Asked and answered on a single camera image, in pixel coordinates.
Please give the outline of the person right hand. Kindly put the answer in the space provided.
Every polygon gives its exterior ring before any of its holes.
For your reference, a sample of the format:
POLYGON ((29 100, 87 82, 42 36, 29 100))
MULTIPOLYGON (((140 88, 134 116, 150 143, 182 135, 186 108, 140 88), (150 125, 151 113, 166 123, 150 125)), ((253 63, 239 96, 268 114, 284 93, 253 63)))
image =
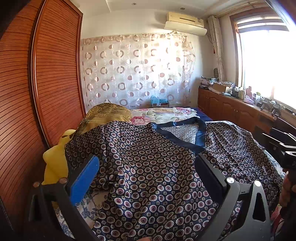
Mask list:
POLYGON ((286 207, 290 202, 290 195, 295 193, 295 170, 283 169, 285 177, 282 182, 279 204, 286 207))

